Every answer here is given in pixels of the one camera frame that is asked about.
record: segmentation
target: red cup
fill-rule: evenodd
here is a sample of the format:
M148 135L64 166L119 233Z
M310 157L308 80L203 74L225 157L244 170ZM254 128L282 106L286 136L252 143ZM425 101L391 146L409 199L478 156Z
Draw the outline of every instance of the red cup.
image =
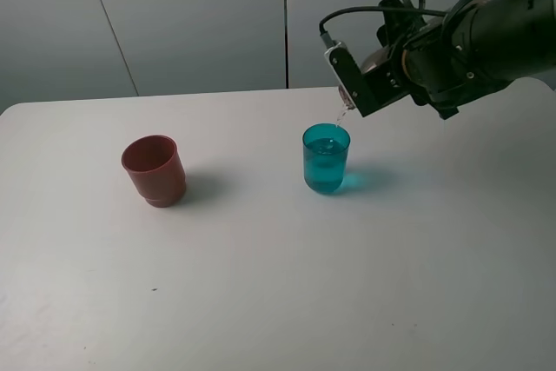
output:
M122 166L151 206L167 208L185 193L185 172L177 145L167 136L145 136L133 142L123 151Z

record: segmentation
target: cup rim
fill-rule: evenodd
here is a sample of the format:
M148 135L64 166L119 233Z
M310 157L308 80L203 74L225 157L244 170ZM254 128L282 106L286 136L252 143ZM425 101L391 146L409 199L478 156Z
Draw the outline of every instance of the cup rim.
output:
M170 144L172 145L172 156L161 166L156 167L155 169L150 169L147 171L136 171L134 169L131 169L130 167L128 167L126 165L126 163L123 161L123 159L125 158L126 153L131 149L131 147L133 147L134 145L136 145L138 142L140 141L144 141L145 139L149 139L149 138L160 138L163 139L165 141L169 141ZM126 149L122 152L122 158L121 158L121 162L122 162L122 166L126 169L126 171L128 171L129 173L132 174L149 174L149 173L154 173L155 171L158 171L160 169L163 169L164 167L166 167L174 158L175 154L177 154L177 144L175 143L175 141L170 138L169 136L165 136L165 135L147 135L144 136L142 138L136 139L135 141L133 141L130 145L128 145L126 147Z
M307 148L308 150L311 150L311 148L309 148L307 146L307 143L305 142L305 135L309 132L310 129L316 127L316 126L334 126L336 129L341 129L343 130L346 135L347 135L347 144L344 146L342 145L342 149L338 150L336 152L333 152L331 154L327 154L327 156L335 156L336 154L340 154L341 152L344 152L346 149L349 148L349 145L351 144L351 135L349 135L349 132L347 132L344 128L342 128L342 126L336 126L335 123L316 123L315 125L309 126L305 132L303 133L303 137L302 137L302 141L303 141L303 147Z

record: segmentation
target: teal glass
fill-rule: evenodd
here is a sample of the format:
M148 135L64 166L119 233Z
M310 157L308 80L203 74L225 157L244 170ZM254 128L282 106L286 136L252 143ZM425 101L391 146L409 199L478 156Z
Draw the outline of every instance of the teal glass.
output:
M333 123L320 123L305 131L303 165L311 189L326 194L341 186L350 141L348 132Z

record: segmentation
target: plastic cup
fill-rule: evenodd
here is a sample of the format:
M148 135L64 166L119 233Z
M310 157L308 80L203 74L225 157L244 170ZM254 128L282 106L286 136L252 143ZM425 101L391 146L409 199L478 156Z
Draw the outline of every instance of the plastic cup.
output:
M333 123L320 123L305 131L303 165L311 189L328 194L341 186L350 141L348 132Z
M167 208L185 193L185 172L177 145L167 136L145 136L122 154L122 166L148 204Z

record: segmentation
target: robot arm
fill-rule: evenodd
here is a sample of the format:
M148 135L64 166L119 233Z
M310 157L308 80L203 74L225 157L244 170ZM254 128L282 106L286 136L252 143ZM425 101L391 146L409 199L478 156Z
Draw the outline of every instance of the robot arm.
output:
M448 119L459 106L500 91L513 80L556 66L556 0L460 0L450 11L425 0L382 0L378 7L339 10L321 21L325 57L344 102L362 116L410 95ZM324 29L339 15L382 11L382 49L359 67ZM422 15L437 17L425 22Z

